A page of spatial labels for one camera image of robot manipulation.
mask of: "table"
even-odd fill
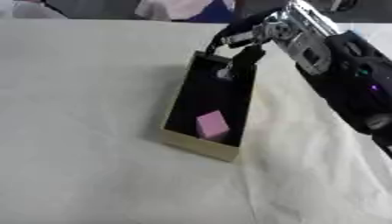
[[[357,30],[390,55],[389,27]],[[390,161],[274,45],[233,164],[158,141],[188,60],[220,28],[0,21],[0,221],[390,223]]]

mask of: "robotic arm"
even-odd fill
[[[303,0],[230,24],[215,35],[206,53],[224,45],[246,46],[218,72],[230,79],[238,68],[255,64],[269,41],[296,62],[297,70],[343,120],[371,135],[392,158],[392,62],[384,54],[354,32],[339,31]]]

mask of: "cable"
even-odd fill
[[[346,0],[343,1],[343,3],[340,4],[340,6],[338,7],[337,11],[350,11],[351,9],[353,9],[359,0]]]

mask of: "background object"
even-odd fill
[[[14,1],[12,16],[14,18],[66,18],[64,15],[46,7],[39,1]]]

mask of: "wrinkled cloth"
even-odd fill
[[[135,13],[143,18],[170,21],[188,19],[203,11],[213,0],[142,0]],[[232,10],[234,0],[221,0]]]

